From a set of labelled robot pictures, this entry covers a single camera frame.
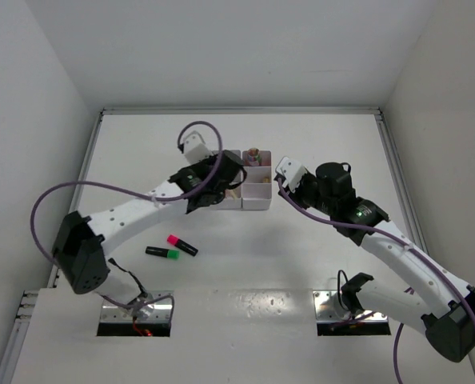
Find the colourful glue stick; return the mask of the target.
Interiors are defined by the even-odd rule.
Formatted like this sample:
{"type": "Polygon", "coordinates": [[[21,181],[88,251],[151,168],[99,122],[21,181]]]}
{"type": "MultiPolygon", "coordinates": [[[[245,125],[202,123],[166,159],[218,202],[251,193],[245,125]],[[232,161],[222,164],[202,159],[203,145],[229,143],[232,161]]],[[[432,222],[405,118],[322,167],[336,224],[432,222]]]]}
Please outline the colourful glue stick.
{"type": "Polygon", "coordinates": [[[246,151],[246,163],[248,166],[260,166],[261,165],[261,151],[256,148],[249,148],[246,151]]]}

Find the pink cap black highlighter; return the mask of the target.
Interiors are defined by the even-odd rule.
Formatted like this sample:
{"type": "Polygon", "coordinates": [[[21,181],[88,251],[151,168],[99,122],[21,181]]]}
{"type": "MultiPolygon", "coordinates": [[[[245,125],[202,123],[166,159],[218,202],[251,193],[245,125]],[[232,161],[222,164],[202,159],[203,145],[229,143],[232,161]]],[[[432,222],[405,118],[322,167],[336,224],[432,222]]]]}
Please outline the pink cap black highlighter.
{"type": "Polygon", "coordinates": [[[191,255],[191,256],[196,256],[198,254],[198,249],[195,248],[194,246],[190,245],[189,243],[181,240],[179,237],[170,234],[167,238],[167,242],[171,245],[174,246],[175,248],[191,255]]]}

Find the green cap black highlighter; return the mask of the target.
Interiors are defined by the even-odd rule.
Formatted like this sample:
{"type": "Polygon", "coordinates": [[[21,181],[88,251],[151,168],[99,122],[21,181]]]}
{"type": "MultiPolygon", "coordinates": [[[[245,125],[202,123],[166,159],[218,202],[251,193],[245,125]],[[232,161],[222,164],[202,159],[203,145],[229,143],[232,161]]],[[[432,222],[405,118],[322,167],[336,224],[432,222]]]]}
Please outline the green cap black highlighter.
{"type": "Polygon", "coordinates": [[[145,249],[145,253],[151,256],[167,258],[171,260],[178,260],[179,258],[179,251],[155,246],[147,246],[145,249]]]}

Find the yellow slim highlighter pen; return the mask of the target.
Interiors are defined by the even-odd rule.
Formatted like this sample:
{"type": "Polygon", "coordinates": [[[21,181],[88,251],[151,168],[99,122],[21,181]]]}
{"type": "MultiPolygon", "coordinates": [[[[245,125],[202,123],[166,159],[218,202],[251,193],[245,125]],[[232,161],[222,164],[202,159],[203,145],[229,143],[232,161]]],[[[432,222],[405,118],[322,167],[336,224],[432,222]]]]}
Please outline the yellow slim highlighter pen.
{"type": "Polygon", "coordinates": [[[238,200],[241,198],[241,195],[236,190],[227,190],[226,196],[232,198],[233,200],[238,200]]]}

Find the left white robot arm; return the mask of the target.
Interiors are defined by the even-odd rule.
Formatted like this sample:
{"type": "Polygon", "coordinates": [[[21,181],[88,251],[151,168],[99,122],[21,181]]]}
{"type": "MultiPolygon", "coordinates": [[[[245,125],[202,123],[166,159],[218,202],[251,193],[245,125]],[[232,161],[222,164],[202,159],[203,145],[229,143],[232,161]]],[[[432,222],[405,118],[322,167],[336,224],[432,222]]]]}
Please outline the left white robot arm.
{"type": "Polygon", "coordinates": [[[245,177],[239,155],[224,150],[181,168],[144,198],[87,216],[74,211],[62,221],[53,246],[54,260],[75,294],[96,293],[130,308],[145,290],[111,254],[152,226],[217,205],[245,177]]]}

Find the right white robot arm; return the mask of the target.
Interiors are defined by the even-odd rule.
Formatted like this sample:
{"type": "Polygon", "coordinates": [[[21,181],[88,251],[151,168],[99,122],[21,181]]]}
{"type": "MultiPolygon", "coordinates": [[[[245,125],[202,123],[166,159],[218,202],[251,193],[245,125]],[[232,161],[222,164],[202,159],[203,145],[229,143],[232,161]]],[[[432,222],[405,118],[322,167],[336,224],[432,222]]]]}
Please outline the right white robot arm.
{"type": "Polygon", "coordinates": [[[475,286],[422,252],[380,206],[357,196],[350,164],[327,162],[310,173],[284,157],[275,173],[279,195],[296,210],[321,212],[319,222],[376,256],[415,291],[403,298],[360,273],[340,289],[345,312],[378,310],[423,334],[451,362],[462,361],[475,348],[475,286]]]}

